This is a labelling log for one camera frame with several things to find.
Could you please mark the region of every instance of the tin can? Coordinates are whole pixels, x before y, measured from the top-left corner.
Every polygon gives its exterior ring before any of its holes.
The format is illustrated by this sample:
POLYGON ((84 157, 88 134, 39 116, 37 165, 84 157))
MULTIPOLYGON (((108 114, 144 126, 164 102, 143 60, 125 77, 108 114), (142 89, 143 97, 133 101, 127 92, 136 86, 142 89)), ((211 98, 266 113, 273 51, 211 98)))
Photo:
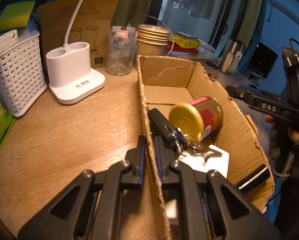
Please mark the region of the tin can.
POLYGON ((216 99, 205 96, 188 104, 174 105, 168 120, 184 134, 190 134, 200 142, 222 126, 223 109, 216 99))

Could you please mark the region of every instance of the black monitor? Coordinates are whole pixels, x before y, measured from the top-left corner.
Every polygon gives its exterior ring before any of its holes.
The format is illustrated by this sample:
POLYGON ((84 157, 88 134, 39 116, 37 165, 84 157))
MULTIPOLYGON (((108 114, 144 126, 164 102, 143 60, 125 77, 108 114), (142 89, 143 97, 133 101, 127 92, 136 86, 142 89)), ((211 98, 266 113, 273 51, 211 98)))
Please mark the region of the black monitor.
POLYGON ((277 57, 278 55, 274 51, 260 42, 251 57, 248 68, 263 78, 267 78, 277 57))

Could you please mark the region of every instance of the white woven basket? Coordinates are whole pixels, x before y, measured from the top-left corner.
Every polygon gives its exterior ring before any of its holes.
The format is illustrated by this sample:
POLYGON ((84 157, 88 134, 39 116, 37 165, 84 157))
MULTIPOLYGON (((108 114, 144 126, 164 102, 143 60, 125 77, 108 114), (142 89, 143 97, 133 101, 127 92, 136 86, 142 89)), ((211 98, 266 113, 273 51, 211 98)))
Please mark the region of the white woven basket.
POLYGON ((39 34, 0 54, 0 94, 12 115, 23 116, 46 88, 39 34))

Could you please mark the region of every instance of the white desk lamp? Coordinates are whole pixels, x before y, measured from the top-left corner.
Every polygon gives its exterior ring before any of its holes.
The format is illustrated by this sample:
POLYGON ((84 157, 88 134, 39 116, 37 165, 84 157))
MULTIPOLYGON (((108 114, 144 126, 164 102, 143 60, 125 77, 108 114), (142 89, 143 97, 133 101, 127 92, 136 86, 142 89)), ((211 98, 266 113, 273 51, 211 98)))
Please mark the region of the white desk lamp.
POLYGON ((74 20, 82 5, 79 0, 69 22, 64 45, 46 54, 50 90, 64 105, 75 104, 100 90, 105 76, 91 68, 90 45, 79 41, 68 44, 68 37, 74 20))

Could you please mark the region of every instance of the cardboard box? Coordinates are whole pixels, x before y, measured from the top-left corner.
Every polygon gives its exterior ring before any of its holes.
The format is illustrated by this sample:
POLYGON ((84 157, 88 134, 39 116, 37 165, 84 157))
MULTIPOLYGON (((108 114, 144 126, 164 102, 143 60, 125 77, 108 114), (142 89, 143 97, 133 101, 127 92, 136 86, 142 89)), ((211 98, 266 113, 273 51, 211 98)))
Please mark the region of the cardboard box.
MULTIPOLYGON (((64 44, 65 33, 78 0, 59 0, 39 6, 44 62, 51 49, 64 44)), ((106 66, 108 35, 118 0, 84 0, 68 43, 86 41, 91 45, 91 66, 106 66)))
MULTIPOLYGON (((200 63, 171 57, 139 56, 139 95, 143 132, 147 137, 147 171, 157 234, 171 239, 171 229, 165 212, 161 182, 155 159, 155 144, 149 128, 147 107, 157 108, 167 118, 172 105, 187 103, 202 96, 215 98, 223 108, 224 122, 211 139, 229 152, 227 179, 235 184, 268 160, 259 145, 258 131, 249 116, 244 116, 226 90, 208 77, 200 63)), ((274 178, 250 191, 246 196, 262 211, 274 192, 274 178)))

